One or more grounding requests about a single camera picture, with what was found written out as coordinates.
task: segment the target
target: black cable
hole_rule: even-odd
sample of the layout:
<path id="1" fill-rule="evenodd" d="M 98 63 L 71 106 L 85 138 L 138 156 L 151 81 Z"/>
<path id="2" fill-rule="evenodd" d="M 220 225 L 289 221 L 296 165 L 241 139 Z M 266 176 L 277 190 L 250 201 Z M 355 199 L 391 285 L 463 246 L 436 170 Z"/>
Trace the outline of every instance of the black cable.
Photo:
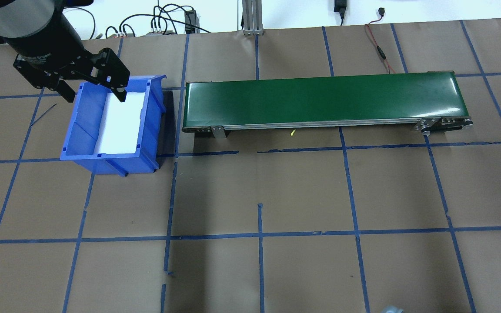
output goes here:
<path id="1" fill-rule="evenodd" d="M 121 26 L 123 26 L 123 23 L 125 23 L 125 22 L 129 19 L 129 18 L 133 18 L 133 17 L 136 17 L 136 16 L 152 16 L 152 17 L 154 17 L 155 15 L 153 15 L 153 14 L 145 14 L 145 13 L 133 14 L 133 15 L 128 16 L 127 18 L 125 18 L 125 19 L 124 19 L 124 20 L 123 20 L 123 21 L 119 24 L 119 26 L 120 26 L 120 27 L 121 27 Z M 197 30 L 202 30 L 202 31 L 204 31 L 204 32 L 209 33 L 209 31 L 208 31 L 208 30 L 205 30 L 205 29 L 203 29 L 203 28 L 201 28 L 201 27 L 199 27 L 199 26 L 196 26 L 196 25 L 192 25 L 192 24 L 188 24 L 188 23 L 185 23 L 185 22 L 181 22 L 180 20 L 173 20 L 173 19 L 171 19 L 171 18 L 167 18 L 167 17 L 163 17 L 163 16 L 161 16 L 161 18 L 163 18 L 164 20 L 171 20 L 171 22 L 176 22 L 176 23 L 179 23 L 179 24 L 188 25 L 188 26 L 191 26 L 191 27 L 196 28 Z"/>
<path id="2" fill-rule="evenodd" d="M 135 30 L 133 30 L 133 28 L 129 24 L 123 24 L 123 33 L 125 33 L 125 36 L 127 36 L 127 30 L 125 30 L 125 26 L 129 26 L 129 28 L 131 28 L 131 32 L 133 32 L 133 37 L 137 37 L 135 35 Z"/>
<path id="3" fill-rule="evenodd" d="M 92 16 L 92 22 L 93 22 L 94 26 L 92 27 L 92 34 L 90 35 L 90 38 L 89 38 L 89 39 L 92 39 L 92 37 L 94 37 L 94 33 L 96 32 L 96 18 L 94 17 L 94 14 L 92 14 L 92 12 L 90 12 L 89 10 L 86 10 L 84 8 L 79 8 L 79 7 L 66 7 L 66 9 L 83 10 L 85 12 L 88 12 L 88 14 L 90 14 L 90 16 Z"/>
<path id="4" fill-rule="evenodd" d="M 115 28 L 115 27 L 113 27 L 113 26 L 108 26 L 108 27 L 106 28 L 106 38 L 108 38 L 108 37 L 107 37 L 107 31 L 108 31 L 108 30 L 110 30 L 110 28 L 113 28 L 113 30 L 115 31 L 115 33 L 119 33 L 119 32 L 117 31 L 117 28 Z"/>
<path id="5" fill-rule="evenodd" d="M 167 32 L 167 20 L 165 19 L 165 17 L 163 17 L 161 15 L 154 16 L 152 18 L 152 20 L 150 21 L 150 27 L 152 28 L 152 30 L 154 30 L 154 29 L 156 29 L 156 31 L 158 30 L 158 26 L 156 25 L 156 18 L 157 18 L 158 23 L 160 22 L 160 19 L 164 20 L 164 22 L 165 22 L 164 33 Z"/>
<path id="6" fill-rule="evenodd" d="M 167 8 L 168 6 L 174 6 L 175 8 L 174 8 L 173 10 L 169 10 L 169 11 L 167 11 L 167 10 L 165 10 L 165 8 Z M 187 16 L 187 17 L 189 18 L 189 24 L 191 24 L 191 25 L 192 25 L 192 24 L 193 24 L 193 21 L 190 19 L 190 16 L 187 14 L 187 10 L 185 10 L 185 8 L 183 8 L 183 7 L 189 7 L 189 8 L 191 8 L 192 10 L 194 10 L 194 8 L 193 8 L 193 7 L 191 7 L 191 6 L 179 6 L 179 5 L 177 5 L 177 4 L 170 3 L 170 4 L 166 4 L 165 6 L 163 6 L 163 7 L 160 9 L 160 15 L 161 15 L 161 12 L 162 12 L 162 10 L 163 10 L 163 12 L 165 12 L 165 13 L 167 14 L 167 16 L 169 16 L 169 18 L 171 18 L 171 16 L 169 15 L 169 12 L 173 12 L 173 11 L 175 11 L 175 10 L 181 9 L 181 10 L 183 10 L 183 12 L 185 13 L 185 16 Z M 175 32 L 177 33 L 177 29 L 175 28 L 175 24 L 174 24 L 174 23 L 173 23 L 173 29 L 175 29 Z"/>
<path id="7" fill-rule="evenodd" d="M 159 8 L 159 9 L 160 9 L 160 13 L 159 13 L 158 15 L 156 15 L 156 8 Z M 169 12 L 172 12 L 172 11 L 173 11 L 173 10 L 166 11 L 166 10 L 165 10 L 165 7 L 155 6 L 155 7 L 154 7 L 154 16 L 160 17 L 160 16 L 161 16 L 161 12 L 165 12 L 165 14 L 167 14 L 167 16 L 168 16 L 169 18 L 171 18 L 171 15 L 169 15 Z M 155 18 L 155 17 L 153 17 L 153 18 L 152 18 L 152 22 L 154 23 L 154 28 L 156 28 L 156 29 L 157 29 L 157 28 L 161 28 L 161 25 L 160 25 L 160 19 L 159 19 L 159 18 L 158 18 L 158 20 L 157 20 L 157 26 L 156 26 L 156 18 Z M 175 24 L 174 24 L 174 23 L 172 23 L 172 25 L 173 25 L 173 31 L 174 31 L 175 33 L 177 33 L 177 28 L 175 27 Z M 165 21 L 165 30 L 167 30 L 167 20 Z"/>

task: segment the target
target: metal bracket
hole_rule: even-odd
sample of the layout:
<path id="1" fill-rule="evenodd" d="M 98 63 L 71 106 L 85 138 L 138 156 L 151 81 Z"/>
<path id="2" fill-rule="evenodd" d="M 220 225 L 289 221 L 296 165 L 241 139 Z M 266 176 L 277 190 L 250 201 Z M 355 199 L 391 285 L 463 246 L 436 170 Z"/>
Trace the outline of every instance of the metal bracket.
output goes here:
<path id="1" fill-rule="evenodd" d="M 225 133 L 223 126 L 212 126 L 210 128 L 215 138 L 227 138 L 227 134 Z"/>
<path id="2" fill-rule="evenodd" d="M 430 117 L 417 122 L 415 130 L 428 137 L 431 132 L 467 129 L 472 125 L 470 117 Z"/>
<path id="3" fill-rule="evenodd" d="M 243 0 L 243 34 L 264 34 L 262 26 L 262 0 Z"/>

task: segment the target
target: table surface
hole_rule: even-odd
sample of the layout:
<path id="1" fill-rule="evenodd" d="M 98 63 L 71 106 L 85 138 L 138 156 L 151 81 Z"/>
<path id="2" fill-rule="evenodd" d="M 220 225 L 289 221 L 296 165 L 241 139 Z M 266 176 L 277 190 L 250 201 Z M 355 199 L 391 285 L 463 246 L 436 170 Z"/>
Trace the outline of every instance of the table surface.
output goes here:
<path id="1" fill-rule="evenodd" d="M 167 75 L 161 168 L 92 176 L 0 45 L 0 312 L 501 311 L 501 19 L 372 30 L 455 71 L 474 127 L 180 132 L 187 81 L 384 74 L 362 26 L 86 41 Z"/>

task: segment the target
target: white foam insert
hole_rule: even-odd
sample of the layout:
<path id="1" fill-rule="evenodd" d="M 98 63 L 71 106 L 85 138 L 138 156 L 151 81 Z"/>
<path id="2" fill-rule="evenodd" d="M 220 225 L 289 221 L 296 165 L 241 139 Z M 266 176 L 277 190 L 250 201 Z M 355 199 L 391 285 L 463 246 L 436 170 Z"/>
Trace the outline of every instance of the white foam insert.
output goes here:
<path id="1" fill-rule="evenodd" d="M 123 103 L 113 93 L 108 93 L 94 153 L 134 153 L 143 104 L 144 93 L 127 93 Z"/>

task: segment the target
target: cable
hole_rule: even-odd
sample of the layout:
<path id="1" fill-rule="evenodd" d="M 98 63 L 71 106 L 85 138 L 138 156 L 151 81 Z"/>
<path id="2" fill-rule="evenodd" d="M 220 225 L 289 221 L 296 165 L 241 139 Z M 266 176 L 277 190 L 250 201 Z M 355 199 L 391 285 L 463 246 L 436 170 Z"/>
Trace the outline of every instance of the cable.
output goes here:
<path id="1" fill-rule="evenodd" d="M 123 24 L 123 33 L 125 33 L 125 36 L 127 36 L 127 30 L 125 30 L 125 26 L 129 26 L 129 28 L 131 28 L 131 32 L 133 32 L 133 37 L 137 37 L 135 35 L 135 30 L 133 30 L 133 28 L 129 24 Z"/>
<path id="2" fill-rule="evenodd" d="M 88 12 L 88 14 L 90 14 L 90 16 L 92 16 L 92 22 L 94 24 L 94 26 L 92 26 L 92 34 L 90 35 L 90 39 L 92 39 L 92 37 L 94 37 L 94 33 L 96 32 L 96 18 L 94 17 L 94 14 L 92 14 L 92 12 L 90 12 L 89 10 L 86 10 L 84 8 L 79 8 L 79 7 L 66 7 L 66 9 L 78 9 L 78 10 L 83 10 L 85 12 Z"/>
<path id="3" fill-rule="evenodd" d="M 106 38 L 108 38 L 108 37 L 107 37 L 107 31 L 108 31 L 108 30 L 110 30 L 110 28 L 113 28 L 113 30 L 115 31 L 115 33 L 119 33 L 119 32 L 117 31 L 117 28 L 115 28 L 115 27 L 113 27 L 113 26 L 108 26 L 108 27 L 106 28 Z"/>
<path id="4" fill-rule="evenodd" d="M 171 18 L 171 15 L 169 15 L 169 12 L 173 12 L 174 10 L 176 10 L 176 9 L 174 9 L 174 10 L 166 11 L 165 7 L 161 7 L 161 6 L 155 6 L 154 7 L 154 17 L 152 18 L 152 20 L 150 22 L 150 23 L 153 23 L 153 28 L 156 28 L 156 29 L 160 28 L 161 29 L 160 18 L 161 18 L 161 13 L 162 12 L 165 12 L 165 14 L 167 14 L 167 16 L 169 18 Z M 160 9 L 160 14 L 159 15 L 156 15 L 156 8 Z M 171 24 L 173 25 L 173 32 L 177 33 L 177 28 L 175 27 L 175 24 L 174 23 L 171 23 Z M 167 20 L 165 20 L 165 30 L 167 30 Z"/>
<path id="5" fill-rule="evenodd" d="M 382 51 L 382 48 L 380 48 L 380 46 L 376 42 L 376 38 L 374 38 L 374 34 L 372 33 L 372 30 L 370 29 L 370 24 L 380 22 L 380 20 L 382 20 L 382 18 L 384 17 L 384 13 L 385 13 L 384 8 L 378 8 L 378 14 L 380 14 L 380 18 L 378 20 L 372 20 L 368 24 L 364 24 L 364 26 L 366 27 L 366 29 L 370 33 L 370 36 L 372 37 L 372 41 L 374 41 L 374 45 L 376 46 L 376 49 L 378 50 L 378 54 L 382 58 L 382 62 L 384 62 L 388 65 L 388 74 L 390 74 L 390 70 L 392 72 L 394 72 L 394 74 L 395 74 L 394 69 L 390 66 L 390 62 L 388 62 L 388 60 L 386 59 L 386 55 L 384 54 L 384 51 Z"/>
<path id="6" fill-rule="evenodd" d="M 121 26 L 123 26 L 123 24 L 124 24 L 124 23 L 125 23 L 125 22 L 129 19 L 129 18 L 133 18 L 133 17 L 136 17 L 136 16 L 152 16 L 152 17 L 154 17 L 155 15 L 153 15 L 153 14 L 145 14 L 145 13 L 133 14 L 133 15 L 128 16 L 127 18 L 125 18 L 125 19 L 124 19 L 124 20 L 123 20 L 123 21 L 119 24 L 120 28 L 121 28 Z M 188 24 L 188 23 L 185 23 L 185 22 L 181 22 L 180 20 L 173 20 L 173 19 L 171 19 L 171 18 L 167 18 L 167 17 L 163 17 L 163 16 L 161 16 L 161 18 L 163 18 L 164 20 L 171 20 L 171 22 L 176 22 L 176 23 L 179 23 L 179 24 L 188 25 L 188 26 L 191 26 L 191 27 L 196 28 L 197 30 L 202 30 L 202 31 L 204 31 L 204 32 L 209 33 L 209 31 L 208 31 L 208 30 L 205 30 L 205 29 L 203 29 L 203 28 L 201 28 L 201 27 L 199 27 L 199 26 L 196 26 L 196 25 L 192 25 L 192 24 Z"/>
<path id="7" fill-rule="evenodd" d="M 163 6 L 162 10 L 165 10 L 165 8 L 167 8 L 168 6 L 174 6 L 174 7 L 176 7 L 177 9 L 181 9 L 181 10 L 183 10 L 183 12 L 185 13 L 185 16 L 187 16 L 187 17 L 189 18 L 189 24 L 193 24 L 193 21 L 192 21 L 192 20 L 190 20 L 190 16 L 188 16 L 188 15 L 187 15 L 187 10 L 185 10 L 185 9 L 183 8 L 183 6 L 179 6 L 179 5 L 177 5 L 177 4 L 170 3 L 170 4 L 166 4 L 165 6 Z"/>

